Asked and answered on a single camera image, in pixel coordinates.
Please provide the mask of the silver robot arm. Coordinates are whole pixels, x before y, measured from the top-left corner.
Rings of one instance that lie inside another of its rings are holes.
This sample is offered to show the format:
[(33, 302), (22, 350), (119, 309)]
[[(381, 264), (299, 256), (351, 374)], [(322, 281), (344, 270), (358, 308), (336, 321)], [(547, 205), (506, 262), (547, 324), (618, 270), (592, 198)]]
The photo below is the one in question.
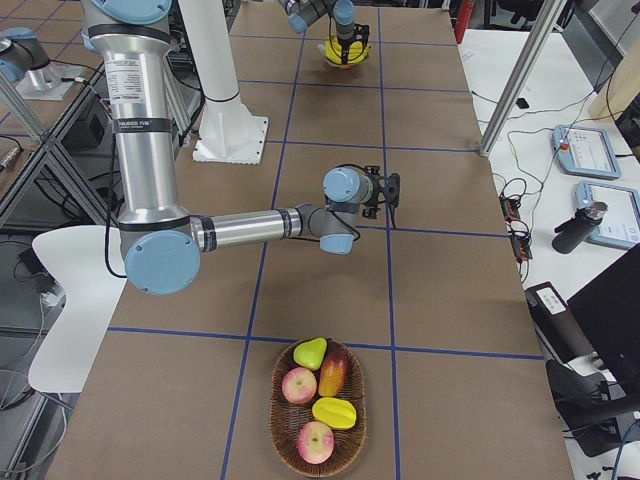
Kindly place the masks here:
[[(301, 239), (328, 253), (351, 251), (358, 217), (394, 212), (398, 174), (343, 164), (324, 177), (325, 203), (204, 216), (178, 199), (167, 56), (169, 1), (86, 1), (86, 43), (103, 58), (125, 208), (118, 228), (128, 280), (151, 295), (188, 287), (201, 256), (221, 248)], [(220, 2), (182, 1), (179, 9), (204, 100), (194, 157), (201, 162), (256, 164), (268, 121), (250, 113), (239, 92), (228, 27)]]
[(318, 45), (329, 65), (348, 69), (368, 59), (370, 28), (356, 22), (352, 1), (283, 0), (278, 4), (285, 11), (291, 28), (299, 34), (323, 17), (329, 19), (328, 36)]

